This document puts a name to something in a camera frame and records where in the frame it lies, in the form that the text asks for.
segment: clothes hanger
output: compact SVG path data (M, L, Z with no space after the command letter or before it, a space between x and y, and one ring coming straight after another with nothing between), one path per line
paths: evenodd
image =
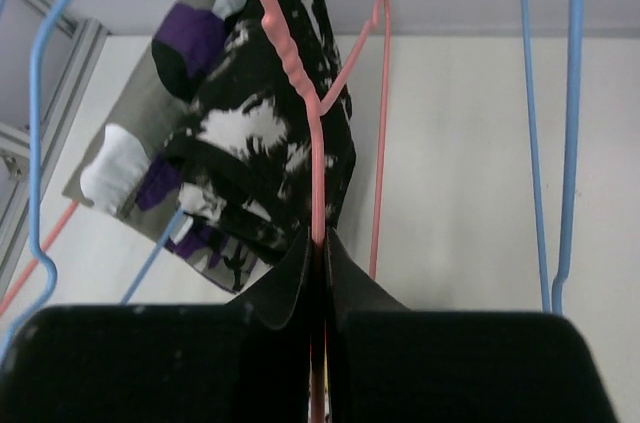
M578 126L580 119L580 74L582 69L582 38L584 0L569 0L569 39L567 48L567 116L565 118L564 174L562 178L562 217L560 220L560 250L558 271L551 288L553 312L562 315L562 290L571 269L573 214L576 199L578 166Z
M4 7L6 3L7 3L7 0L0 0L0 18L2 18L2 14L4 12ZM60 220L58 220L53 230L51 230L51 233L47 235L46 240L42 244L42 249L44 251L49 250L49 247L56 240L56 238L58 237L58 235L60 234L64 226L67 224L67 221L69 221L69 218L71 218L71 215L73 215L73 213L77 208L78 208L78 202L75 202L75 201L71 202L69 207L65 210L63 215L60 217ZM18 292L22 289L24 284L27 282L27 280L29 279L33 271L38 266L38 263L39 263L38 259L33 258L29 262L29 264L26 266L26 268L22 271L22 273L20 274L16 282L11 286L11 288L9 288L9 290L7 291L7 294L2 299L2 303L0 303L0 317L4 314L4 312L7 310L11 302L17 296Z
M386 112L388 96L389 53L390 53L390 3L389 0L376 0L373 16L367 23L358 38L354 49L349 55L344 68L334 82L323 101L318 98L313 83L304 71L302 61L298 55L295 42L291 38L289 29L282 14L278 0L260 0L265 14L262 19L262 27L274 46L278 56L282 60L282 66L289 78L289 82L296 92L303 98L307 109L307 120L311 132L311 164L312 164L312 208L311 208L311 238L314 243L313 265L315 271L322 274L322 256L325 237L325 190L324 190L324 136L320 117L324 115L335 103L338 94L346 83L346 79L353 69L355 62L364 46L364 42L372 27L378 25L378 12L380 5L385 8L385 53L383 71L382 103L380 112L380 134L378 144L378 165L376 175L376 202L372 239L372 255L370 268L375 275L375 256L377 255L377 243L380 218L380 200L382 195L382 174L384 171L384 138L386 137ZM315 328L311 330L311 415L312 421L324 421L324 321L314 322Z
M0 361L11 343L16 330L28 320L51 297L55 289L58 270L53 260L40 246L40 193L41 193L41 147L40 147L40 100L42 98L42 58L56 21L71 0L56 0L45 17L33 42L29 60L29 247L33 255L47 270L44 292L20 316L11 322L0 349Z
M531 177L533 182L533 204L536 218L536 241L538 244L538 272L540 274L540 295L542 311L551 311L549 296L549 272L547 269L547 244L544 234L544 213L542 210L542 183L540 181L540 153L538 151L538 126L536 122L536 102L533 88L533 61L531 56L531 23L529 0L520 0L522 16L522 45L524 49L524 75L527 87L527 112L529 116L529 145L531 149Z

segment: patterned fabric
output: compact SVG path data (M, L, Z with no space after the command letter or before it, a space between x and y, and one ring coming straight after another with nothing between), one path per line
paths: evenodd
M156 241L178 208L179 172L159 156L222 52L247 0L178 0L164 18L63 194ZM202 221L167 249L225 290L256 256Z
M324 0L279 0L320 97L340 57ZM248 0L164 157L180 170L181 207L276 263L311 216L311 139L305 105L288 82ZM327 222L337 225L355 165L346 88L323 117Z

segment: gray fabric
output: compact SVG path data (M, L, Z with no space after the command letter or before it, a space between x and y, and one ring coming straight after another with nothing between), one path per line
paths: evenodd
M91 140L91 143L89 143L82 161L74 170L62 194L84 206L93 206L93 202L84 196L80 188L80 176L86 166L95 160L100 151L104 142L104 129L107 124L115 123L134 135L142 144L149 159L152 159L163 148L164 142L171 132L178 127L186 112L187 106L170 95L160 83L151 51L147 48L133 70L118 102ZM137 190L138 186L134 188L130 198L135 198ZM118 211L115 216L122 217L124 215L121 211ZM169 216L165 224L168 223L169 219L171 219L171 216ZM143 231L143 233L145 232L144 228L136 226L134 228L138 231Z

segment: metal frame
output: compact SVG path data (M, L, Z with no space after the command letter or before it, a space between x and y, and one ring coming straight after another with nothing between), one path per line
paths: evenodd
M29 134L0 122L0 157L9 155L29 160Z
M96 20L81 21L76 27L71 54L54 92L51 114L42 138L42 195L47 189L107 35L107 29ZM28 234L27 183L16 183L9 193L9 204L0 213L0 296L7 291Z

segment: red wire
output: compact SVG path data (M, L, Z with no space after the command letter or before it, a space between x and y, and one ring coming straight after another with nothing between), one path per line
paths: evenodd
M51 245L53 245L53 243L56 241L56 238L58 238L58 235L60 234L62 229L65 227L67 222L69 221L69 218L71 218L71 215L73 215L73 212L76 211L76 208L78 208L78 202L73 201L64 211L64 213L56 223L56 226L53 227L53 230L51 230L51 233L49 233L49 235L47 236L47 239L44 241L44 244L42 245L42 249L44 251L47 251L51 247ZM7 308L9 307L11 302L15 299L16 295L20 292L24 284L27 282L27 280L33 273L33 270L36 269L36 267L38 266L38 263L39 261L36 258L32 259L27 265L27 267L22 271L22 273L20 274L16 282L13 284L13 286L9 288L9 291L7 292L4 299L2 300L2 303L0 303L0 317L4 314L5 311L7 311Z

